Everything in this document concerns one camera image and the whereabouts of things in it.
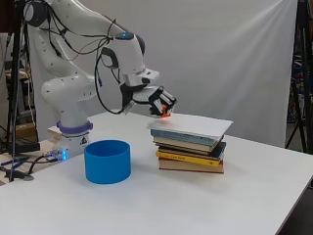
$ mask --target stack of books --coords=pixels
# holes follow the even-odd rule
[[[224,173],[223,137],[231,124],[228,120],[177,114],[150,123],[159,168]]]

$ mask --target blue container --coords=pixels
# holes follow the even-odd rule
[[[119,140],[103,140],[85,148],[86,177],[97,184],[113,184],[130,175],[130,146]]]

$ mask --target floor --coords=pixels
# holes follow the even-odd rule
[[[287,126],[287,139],[293,130],[293,124]],[[297,131],[292,139],[291,150],[301,151],[301,139]],[[313,234],[313,189],[307,189],[294,208],[291,216],[279,235],[312,235]]]

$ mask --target white table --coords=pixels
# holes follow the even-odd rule
[[[149,117],[90,118],[91,140],[131,145],[132,174],[118,184],[85,178],[84,158],[51,166],[30,182],[0,187],[1,234],[275,234],[313,173],[313,157],[225,137],[225,174],[163,171]]]

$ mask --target blue light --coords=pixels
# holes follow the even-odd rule
[[[67,150],[62,150],[62,158],[63,158],[63,161],[67,160]]]

